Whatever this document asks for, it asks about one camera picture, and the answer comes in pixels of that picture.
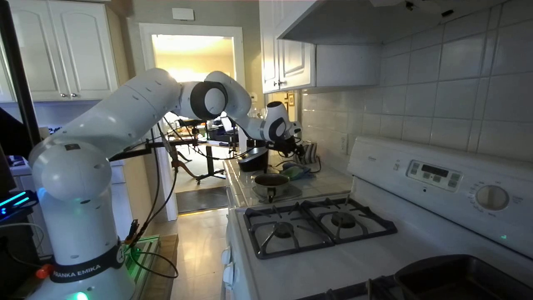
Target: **burner grate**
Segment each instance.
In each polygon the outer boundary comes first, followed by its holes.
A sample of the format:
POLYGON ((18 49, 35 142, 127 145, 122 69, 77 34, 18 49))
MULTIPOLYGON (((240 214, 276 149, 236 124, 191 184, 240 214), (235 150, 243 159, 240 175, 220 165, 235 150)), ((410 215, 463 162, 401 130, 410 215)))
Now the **burner grate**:
POLYGON ((380 219, 368 207, 351 199, 248 209, 245 224, 258 259, 281 257, 398 232, 393 222, 380 219))

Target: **oven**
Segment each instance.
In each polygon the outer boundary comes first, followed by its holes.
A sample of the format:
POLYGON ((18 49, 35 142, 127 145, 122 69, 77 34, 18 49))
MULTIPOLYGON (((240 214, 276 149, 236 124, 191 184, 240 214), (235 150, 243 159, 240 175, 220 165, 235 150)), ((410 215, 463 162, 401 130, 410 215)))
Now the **oven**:
POLYGON ((358 137, 348 170, 345 197, 230 210, 228 299, 405 299, 401 272, 456 259, 533 297, 531 165, 358 137))

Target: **tile backsplash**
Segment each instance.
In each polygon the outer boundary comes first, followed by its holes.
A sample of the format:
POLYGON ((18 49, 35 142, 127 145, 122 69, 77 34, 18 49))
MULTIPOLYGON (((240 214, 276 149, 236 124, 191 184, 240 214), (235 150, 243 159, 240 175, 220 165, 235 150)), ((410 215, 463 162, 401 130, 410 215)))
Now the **tile backsplash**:
POLYGON ((533 2, 381 47, 380 85, 301 95, 303 140, 346 172, 356 135, 533 162, 533 2))

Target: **oven door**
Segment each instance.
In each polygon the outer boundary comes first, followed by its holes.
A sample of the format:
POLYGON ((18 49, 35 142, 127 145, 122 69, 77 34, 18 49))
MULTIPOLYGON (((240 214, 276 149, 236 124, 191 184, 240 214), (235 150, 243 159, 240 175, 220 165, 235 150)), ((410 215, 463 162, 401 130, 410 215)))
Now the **oven door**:
POLYGON ((255 300, 258 299, 245 250, 243 234, 238 227, 238 209, 228 212, 228 250, 221 254, 223 275, 221 290, 226 300, 255 300))

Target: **range hood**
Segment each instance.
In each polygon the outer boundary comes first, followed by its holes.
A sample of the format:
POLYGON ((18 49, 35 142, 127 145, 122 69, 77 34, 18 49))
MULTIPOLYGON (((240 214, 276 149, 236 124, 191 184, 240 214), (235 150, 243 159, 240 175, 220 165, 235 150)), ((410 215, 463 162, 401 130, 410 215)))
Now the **range hood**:
POLYGON ((280 29, 310 44, 381 44, 486 10, 506 0, 316 0, 280 29))

